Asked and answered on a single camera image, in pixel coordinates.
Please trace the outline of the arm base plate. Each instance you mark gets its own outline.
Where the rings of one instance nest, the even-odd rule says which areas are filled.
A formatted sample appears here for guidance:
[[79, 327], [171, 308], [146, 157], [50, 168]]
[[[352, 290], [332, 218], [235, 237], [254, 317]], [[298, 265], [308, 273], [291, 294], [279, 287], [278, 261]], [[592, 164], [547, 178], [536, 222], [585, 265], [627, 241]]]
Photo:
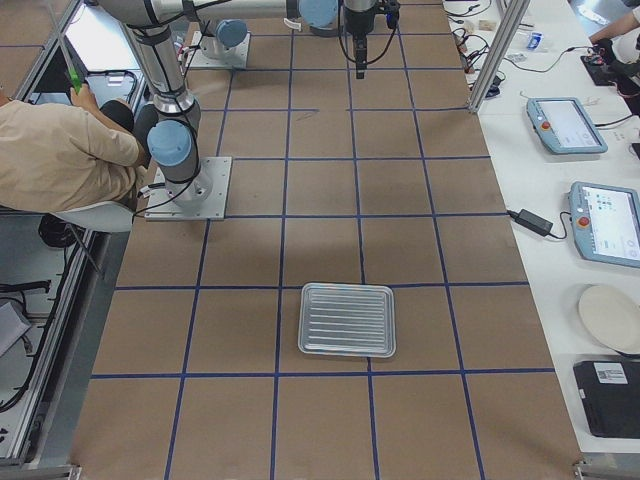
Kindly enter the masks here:
[[157, 168], [154, 183], [164, 183], [164, 186], [151, 190], [144, 218], [148, 221], [223, 220], [231, 169], [231, 157], [202, 157], [199, 175], [182, 192], [184, 186], [166, 183], [164, 174]]
[[183, 66], [204, 70], [245, 70], [250, 37], [247, 33], [241, 43], [227, 48], [216, 37], [202, 40], [201, 33], [195, 31], [191, 43], [183, 50]]

